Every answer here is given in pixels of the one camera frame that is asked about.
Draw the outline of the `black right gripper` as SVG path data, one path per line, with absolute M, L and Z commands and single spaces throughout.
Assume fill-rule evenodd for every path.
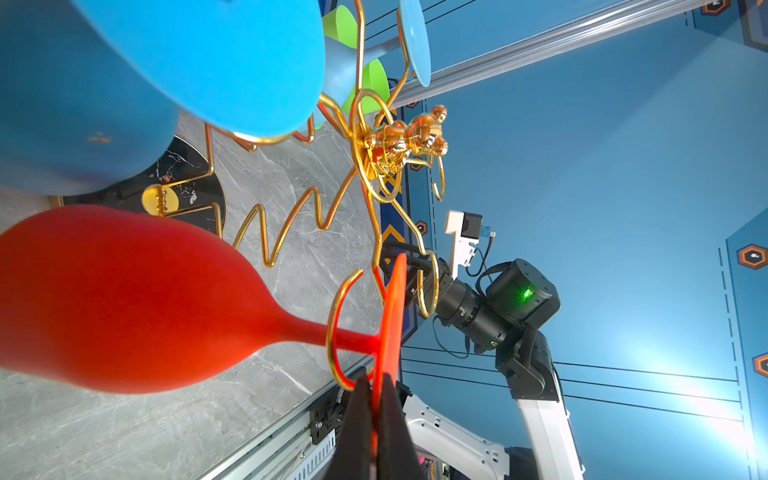
M 425 304 L 431 307 L 434 303 L 435 273 L 430 258 L 421 254 L 417 245 L 398 242 L 395 239 L 386 239 L 383 242 L 380 268 L 385 284 L 389 283 L 394 271 L 394 262 L 401 253 L 406 255 L 407 260 L 405 306 L 413 307 L 421 318 L 426 318 L 419 306 L 418 275 L 423 276 Z

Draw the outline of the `red wine glass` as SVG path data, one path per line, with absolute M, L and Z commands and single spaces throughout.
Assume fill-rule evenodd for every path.
M 386 293 L 406 291 L 406 269 L 399 257 Z M 10 371 L 158 393 L 206 381 L 273 344 L 325 347 L 326 327 L 288 313 L 242 254 L 181 221 L 76 205 L 1 237 L 1 365 Z M 365 337 L 379 332 L 338 325 L 337 353 L 373 357 Z

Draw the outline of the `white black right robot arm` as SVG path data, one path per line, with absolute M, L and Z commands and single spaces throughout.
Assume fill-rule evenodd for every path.
M 403 401 L 418 454 L 467 479 L 582 479 L 569 412 L 542 326 L 560 309 L 556 287 L 523 259 L 484 267 L 492 282 L 469 285 L 458 277 L 476 256 L 476 241 L 459 238 L 451 259 L 438 260 L 436 319 L 465 336 L 468 352 L 495 354 L 495 368 L 520 409 L 530 448 L 505 448 L 441 416 L 416 395 Z

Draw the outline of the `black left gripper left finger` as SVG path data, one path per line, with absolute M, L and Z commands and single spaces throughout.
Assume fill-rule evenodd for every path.
M 368 480 L 371 477 L 372 431 L 371 389 L 367 377 L 360 375 L 347 406 L 326 480 Z

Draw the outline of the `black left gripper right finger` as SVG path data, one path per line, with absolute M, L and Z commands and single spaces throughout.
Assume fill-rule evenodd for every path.
M 377 415 L 377 478 L 419 480 L 425 474 L 404 418 L 396 385 L 389 374 L 383 376 Z

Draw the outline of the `green wine glass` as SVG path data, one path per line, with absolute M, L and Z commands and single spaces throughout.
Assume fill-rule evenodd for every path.
M 356 49 L 358 23 L 353 13 L 344 5 L 339 5 L 322 17 L 324 35 L 343 45 Z
M 387 73 L 378 59 L 369 62 L 363 69 L 363 88 L 375 91 L 384 102 L 390 98 L 390 87 Z M 381 110 L 379 104 L 372 98 L 362 100 L 363 114 L 368 115 Z

